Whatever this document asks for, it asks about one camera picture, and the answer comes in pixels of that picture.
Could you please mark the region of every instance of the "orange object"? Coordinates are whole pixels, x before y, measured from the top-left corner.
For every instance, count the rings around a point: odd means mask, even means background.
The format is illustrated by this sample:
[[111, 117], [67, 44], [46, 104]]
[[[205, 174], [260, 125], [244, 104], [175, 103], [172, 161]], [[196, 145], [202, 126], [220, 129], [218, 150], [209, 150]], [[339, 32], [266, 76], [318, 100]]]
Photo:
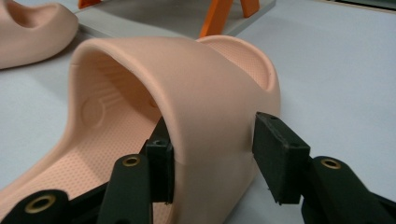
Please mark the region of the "orange object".
[[101, 0], [78, 0], [78, 8], [90, 7], [100, 2]]
[[241, 0], [242, 10], [244, 11], [244, 17], [248, 18], [260, 9], [259, 0]]
[[[220, 35], [230, 13], [233, 0], [212, 0], [207, 11], [200, 37]], [[241, 0], [244, 17], [250, 17], [260, 9], [259, 0]]]

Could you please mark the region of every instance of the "slide sandal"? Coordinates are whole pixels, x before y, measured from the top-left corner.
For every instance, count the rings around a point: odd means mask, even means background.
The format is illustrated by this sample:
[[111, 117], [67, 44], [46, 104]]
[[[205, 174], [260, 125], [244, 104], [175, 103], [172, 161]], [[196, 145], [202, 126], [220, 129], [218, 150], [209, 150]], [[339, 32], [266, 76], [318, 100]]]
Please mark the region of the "slide sandal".
[[0, 219], [21, 199], [62, 189], [70, 199], [108, 181], [114, 162], [138, 153], [160, 117], [175, 149], [175, 196], [154, 223], [222, 223], [257, 174], [257, 111], [279, 115], [270, 60], [230, 36], [90, 39], [69, 71], [64, 136], [0, 191]]
[[75, 37], [78, 18], [59, 3], [26, 7], [0, 0], [0, 69], [45, 60]]

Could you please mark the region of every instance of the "white surface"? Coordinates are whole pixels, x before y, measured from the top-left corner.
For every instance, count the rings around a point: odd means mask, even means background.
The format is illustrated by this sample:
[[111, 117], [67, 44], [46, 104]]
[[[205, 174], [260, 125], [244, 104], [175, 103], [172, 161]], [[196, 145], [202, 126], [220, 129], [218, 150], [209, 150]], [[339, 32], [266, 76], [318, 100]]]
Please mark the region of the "white surface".
[[[312, 0], [277, 0], [238, 37], [272, 59], [281, 118], [312, 147], [349, 164], [366, 187], [396, 201], [396, 16]], [[74, 42], [86, 38], [79, 35]], [[0, 70], [0, 188], [61, 137], [71, 50]], [[226, 223], [303, 223], [258, 176]]]
[[72, 12], [79, 11], [78, 0], [14, 0], [14, 1], [29, 7], [45, 4], [48, 2], [58, 2], [64, 5], [65, 7], [69, 8], [69, 10]]
[[[211, 0], [112, 0], [76, 15], [86, 32], [96, 36], [166, 35], [198, 38]], [[276, 0], [260, 0], [261, 9], [243, 17], [239, 0], [233, 2], [223, 33], [237, 35], [270, 10]]]

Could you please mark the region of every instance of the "textured footbed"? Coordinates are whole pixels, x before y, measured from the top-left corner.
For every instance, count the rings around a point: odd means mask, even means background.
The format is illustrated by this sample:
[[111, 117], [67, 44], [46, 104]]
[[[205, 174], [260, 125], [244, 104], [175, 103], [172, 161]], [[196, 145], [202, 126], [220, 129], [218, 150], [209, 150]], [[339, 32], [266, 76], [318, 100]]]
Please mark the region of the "textured footbed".
[[[77, 108], [87, 127], [73, 146], [52, 158], [48, 168], [24, 182], [18, 192], [0, 193], [0, 219], [13, 204], [41, 189], [63, 189], [70, 199], [107, 182], [114, 162], [121, 156], [138, 153], [151, 135], [161, 112], [146, 88], [131, 72], [109, 56], [95, 55], [90, 73], [95, 81], [90, 98]], [[155, 203], [154, 222], [165, 223], [172, 205]]]

